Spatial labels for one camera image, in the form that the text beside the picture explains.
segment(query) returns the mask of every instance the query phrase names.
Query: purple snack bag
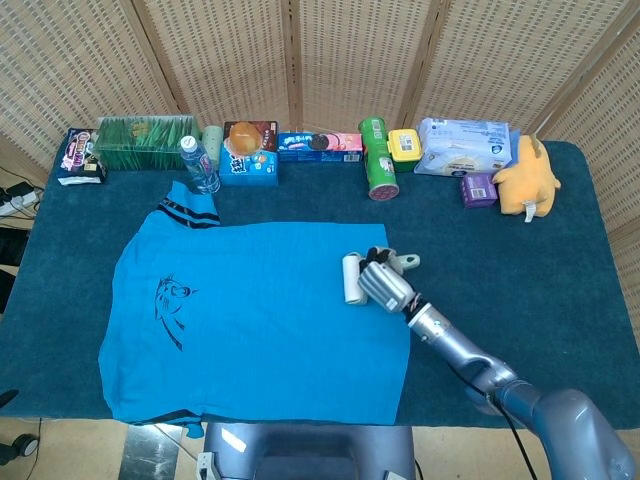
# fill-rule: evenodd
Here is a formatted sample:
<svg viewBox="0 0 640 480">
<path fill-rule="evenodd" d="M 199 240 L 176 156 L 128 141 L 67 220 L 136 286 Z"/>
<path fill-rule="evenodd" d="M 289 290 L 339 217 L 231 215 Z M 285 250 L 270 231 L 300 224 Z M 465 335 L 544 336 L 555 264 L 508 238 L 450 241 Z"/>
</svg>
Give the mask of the purple snack bag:
<svg viewBox="0 0 640 480">
<path fill-rule="evenodd" d="M 490 173 L 468 173 L 462 177 L 460 189 L 465 208 L 489 207 L 498 199 Z"/>
</svg>

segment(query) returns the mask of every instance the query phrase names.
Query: printed graphic on shirt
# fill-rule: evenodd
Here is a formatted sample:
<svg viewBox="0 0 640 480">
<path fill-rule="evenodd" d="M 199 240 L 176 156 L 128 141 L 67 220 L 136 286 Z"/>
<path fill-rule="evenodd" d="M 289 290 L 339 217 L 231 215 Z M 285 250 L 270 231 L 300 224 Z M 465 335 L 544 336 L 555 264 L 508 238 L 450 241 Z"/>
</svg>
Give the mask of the printed graphic on shirt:
<svg viewBox="0 0 640 480">
<path fill-rule="evenodd" d="M 156 290 L 156 320 L 162 322 L 169 338 L 180 351 L 182 351 L 185 323 L 178 318 L 179 312 L 187 298 L 196 292 L 197 290 L 174 280 L 173 273 L 160 279 Z"/>
</svg>

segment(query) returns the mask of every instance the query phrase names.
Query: pringles can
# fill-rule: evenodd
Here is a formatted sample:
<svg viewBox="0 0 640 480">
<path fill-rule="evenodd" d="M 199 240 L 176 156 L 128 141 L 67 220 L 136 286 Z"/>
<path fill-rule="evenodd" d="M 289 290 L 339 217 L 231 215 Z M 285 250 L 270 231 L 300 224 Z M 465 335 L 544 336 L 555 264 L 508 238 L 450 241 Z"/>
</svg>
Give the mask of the pringles can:
<svg viewBox="0 0 640 480">
<path fill-rule="evenodd" d="M 398 195 L 400 188 L 396 183 L 393 161 L 387 146 L 387 129 L 380 117 L 367 117 L 358 130 L 364 145 L 365 168 L 369 181 L 369 198 L 372 200 L 390 200 Z"/>
</svg>

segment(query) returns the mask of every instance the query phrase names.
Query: plastic bottle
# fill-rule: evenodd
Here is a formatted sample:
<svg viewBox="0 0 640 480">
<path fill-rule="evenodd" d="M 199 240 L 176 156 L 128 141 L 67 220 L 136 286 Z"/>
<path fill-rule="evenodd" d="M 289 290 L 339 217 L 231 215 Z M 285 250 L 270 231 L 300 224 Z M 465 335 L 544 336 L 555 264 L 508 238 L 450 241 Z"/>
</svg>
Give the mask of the plastic bottle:
<svg viewBox="0 0 640 480">
<path fill-rule="evenodd" d="M 215 193 L 220 190 L 220 177 L 202 144 L 188 135 L 180 140 L 180 156 L 191 173 L 200 193 Z"/>
</svg>

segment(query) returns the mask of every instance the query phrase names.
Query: power strip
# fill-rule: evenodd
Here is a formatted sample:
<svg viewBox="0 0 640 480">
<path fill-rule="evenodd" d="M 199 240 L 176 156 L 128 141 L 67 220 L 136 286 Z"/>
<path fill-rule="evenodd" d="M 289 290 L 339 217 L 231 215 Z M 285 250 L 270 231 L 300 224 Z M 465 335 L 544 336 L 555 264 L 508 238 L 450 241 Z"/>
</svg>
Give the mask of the power strip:
<svg viewBox="0 0 640 480">
<path fill-rule="evenodd" d="M 16 212 L 21 212 L 21 210 L 24 210 L 29 205 L 36 203 L 36 201 L 38 201 L 36 192 L 29 192 L 22 197 L 12 197 L 11 202 L 5 202 L 3 205 L 0 205 L 0 217 L 8 217 Z"/>
</svg>

